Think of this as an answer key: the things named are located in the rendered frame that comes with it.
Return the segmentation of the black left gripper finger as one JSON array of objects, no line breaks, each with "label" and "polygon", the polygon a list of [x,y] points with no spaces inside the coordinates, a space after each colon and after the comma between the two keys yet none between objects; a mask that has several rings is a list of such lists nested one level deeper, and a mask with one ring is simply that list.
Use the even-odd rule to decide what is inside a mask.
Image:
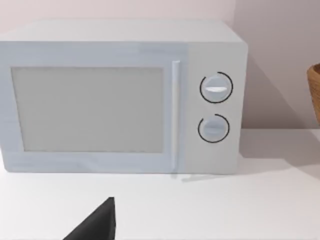
[{"label": "black left gripper finger", "polygon": [[115,198],[108,197],[63,240],[115,240]]}]

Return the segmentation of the microwave oven door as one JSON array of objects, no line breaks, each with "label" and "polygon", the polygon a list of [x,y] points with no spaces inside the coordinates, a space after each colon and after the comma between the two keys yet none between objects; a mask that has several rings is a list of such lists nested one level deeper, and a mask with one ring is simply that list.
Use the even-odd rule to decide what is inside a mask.
[{"label": "microwave oven door", "polygon": [[4,168],[13,173],[173,173],[176,60],[179,162],[185,44],[1,41]]}]

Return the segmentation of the pale microwave oven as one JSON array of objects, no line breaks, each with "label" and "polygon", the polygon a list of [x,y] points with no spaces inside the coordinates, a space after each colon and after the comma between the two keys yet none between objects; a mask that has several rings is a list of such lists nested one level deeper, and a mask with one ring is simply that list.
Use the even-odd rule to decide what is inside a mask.
[{"label": "pale microwave oven", "polygon": [[[208,19],[49,19],[0,34],[0,42],[149,42],[187,47],[183,91],[183,139],[177,171],[167,174],[232,174],[237,168],[248,45],[230,27]],[[200,83],[217,72],[227,74],[233,92],[224,102],[203,99]],[[207,143],[198,135],[201,119],[219,114],[230,123],[228,136]]]}]

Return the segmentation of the small microwave knob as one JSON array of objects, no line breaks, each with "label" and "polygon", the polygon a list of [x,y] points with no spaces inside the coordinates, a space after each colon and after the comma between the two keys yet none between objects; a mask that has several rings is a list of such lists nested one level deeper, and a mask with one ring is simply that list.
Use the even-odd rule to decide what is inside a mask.
[{"label": "small microwave knob", "polygon": [[230,123],[223,115],[215,114],[211,118],[202,118],[197,126],[199,137],[206,143],[222,142],[230,133]]}]

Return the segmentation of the large microwave knob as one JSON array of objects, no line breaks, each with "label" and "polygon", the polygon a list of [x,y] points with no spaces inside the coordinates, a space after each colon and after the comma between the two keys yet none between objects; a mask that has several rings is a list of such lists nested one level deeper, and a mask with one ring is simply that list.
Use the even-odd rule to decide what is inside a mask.
[{"label": "large microwave knob", "polygon": [[225,102],[233,93],[232,79],[224,72],[206,76],[199,85],[199,91],[203,99],[211,104]]}]

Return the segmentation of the woven brown basket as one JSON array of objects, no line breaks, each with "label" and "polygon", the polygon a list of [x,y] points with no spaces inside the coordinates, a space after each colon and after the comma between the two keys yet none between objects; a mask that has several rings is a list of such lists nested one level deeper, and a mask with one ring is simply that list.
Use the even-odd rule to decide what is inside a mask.
[{"label": "woven brown basket", "polygon": [[312,65],[307,70],[307,81],[315,117],[320,125],[320,63]]}]

